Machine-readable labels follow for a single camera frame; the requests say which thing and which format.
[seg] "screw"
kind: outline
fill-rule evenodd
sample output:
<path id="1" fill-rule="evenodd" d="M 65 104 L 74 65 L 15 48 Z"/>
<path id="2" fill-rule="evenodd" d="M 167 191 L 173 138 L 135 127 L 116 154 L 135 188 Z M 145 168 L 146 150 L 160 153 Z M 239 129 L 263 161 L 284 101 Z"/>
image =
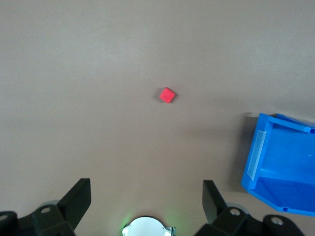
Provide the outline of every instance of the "screw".
<path id="1" fill-rule="evenodd" d="M 0 216 L 0 221 L 5 220 L 6 218 L 8 218 L 7 215 L 2 215 L 2 216 Z"/>
<path id="2" fill-rule="evenodd" d="M 46 207 L 46 208 L 44 208 L 44 209 L 42 209 L 42 210 L 40 211 L 40 213 L 42 213 L 42 214 L 48 213 L 48 212 L 50 212 L 50 208 L 49 208 L 49 207 Z"/>
<path id="3" fill-rule="evenodd" d="M 273 217 L 271 218 L 271 221 L 272 221 L 272 223 L 274 223 L 275 225 L 283 225 L 283 224 L 284 224 L 284 222 L 283 222 L 280 218 L 275 217 L 275 216 L 273 216 Z"/>
<path id="4" fill-rule="evenodd" d="M 230 210 L 230 213 L 232 214 L 232 215 L 240 215 L 241 213 L 240 213 L 240 211 L 238 210 L 238 209 L 236 209 L 236 208 L 232 208 L 231 210 Z"/>

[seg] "blue storage bin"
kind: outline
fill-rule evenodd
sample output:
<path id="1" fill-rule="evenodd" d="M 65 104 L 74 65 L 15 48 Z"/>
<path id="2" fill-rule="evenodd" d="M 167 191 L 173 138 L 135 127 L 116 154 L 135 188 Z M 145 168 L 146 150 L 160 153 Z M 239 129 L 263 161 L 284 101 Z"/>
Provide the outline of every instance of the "blue storage bin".
<path id="1" fill-rule="evenodd" d="M 242 186 L 276 210 L 315 216 L 315 124 L 260 114 Z"/>

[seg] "gray surface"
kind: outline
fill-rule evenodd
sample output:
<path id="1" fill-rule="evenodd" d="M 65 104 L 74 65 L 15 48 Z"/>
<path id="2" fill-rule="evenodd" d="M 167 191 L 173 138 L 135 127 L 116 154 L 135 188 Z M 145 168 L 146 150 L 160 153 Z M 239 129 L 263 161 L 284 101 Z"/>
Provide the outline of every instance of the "gray surface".
<path id="1" fill-rule="evenodd" d="M 262 219 L 240 187 L 250 117 L 315 121 L 314 25 L 314 1 L 0 0 L 0 209 L 26 215 L 90 177 L 79 236 L 143 214 L 189 236 L 213 179 Z M 314 235 L 315 218 L 286 216 Z"/>

